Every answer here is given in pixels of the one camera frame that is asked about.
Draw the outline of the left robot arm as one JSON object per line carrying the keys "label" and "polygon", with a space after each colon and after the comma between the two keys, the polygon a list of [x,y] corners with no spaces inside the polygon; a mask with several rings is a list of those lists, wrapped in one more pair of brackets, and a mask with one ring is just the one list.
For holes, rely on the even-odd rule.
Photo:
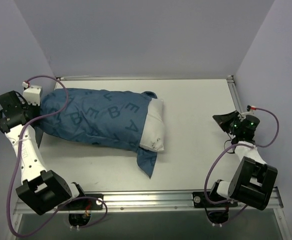
{"label": "left robot arm", "polygon": [[20,157],[17,166],[21,172],[18,197],[38,215],[42,215],[64,202],[76,210],[86,206],[87,197],[79,184],[68,184],[43,164],[35,138],[35,129],[29,123],[40,114],[42,88],[30,86],[22,93],[10,91],[0,95],[0,131],[10,141]]}

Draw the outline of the white pillow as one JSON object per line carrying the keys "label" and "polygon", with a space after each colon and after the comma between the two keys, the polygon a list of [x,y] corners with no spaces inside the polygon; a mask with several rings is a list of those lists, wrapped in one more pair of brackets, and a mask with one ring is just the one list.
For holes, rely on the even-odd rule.
{"label": "white pillow", "polygon": [[162,99],[153,98],[148,105],[144,129],[139,146],[152,152],[164,151],[165,126]]}

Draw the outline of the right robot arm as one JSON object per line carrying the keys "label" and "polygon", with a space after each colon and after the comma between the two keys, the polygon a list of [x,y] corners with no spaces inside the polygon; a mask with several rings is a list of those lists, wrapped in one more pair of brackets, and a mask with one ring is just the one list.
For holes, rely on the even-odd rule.
{"label": "right robot arm", "polygon": [[233,150],[240,161],[231,181],[219,179],[211,190],[204,188],[204,196],[213,206],[238,201],[262,211],[270,201],[278,170],[267,164],[258,152],[254,137],[260,120],[252,114],[255,110],[256,107],[250,106],[244,113],[235,110],[213,116],[221,130],[232,136],[231,145],[217,157],[213,166],[229,150]]}

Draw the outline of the blue cartoon print pillowcase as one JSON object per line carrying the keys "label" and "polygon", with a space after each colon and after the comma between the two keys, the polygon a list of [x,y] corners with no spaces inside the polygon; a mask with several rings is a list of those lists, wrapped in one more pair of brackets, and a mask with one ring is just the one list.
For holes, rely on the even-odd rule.
{"label": "blue cartoon print pillowcase", "polygon": [[141,146],[146,116],[154,92],[56,89],[40,104],[38,127],[46,134],[71,142],[129,150],[137,165],[153,174],[157,153]]}

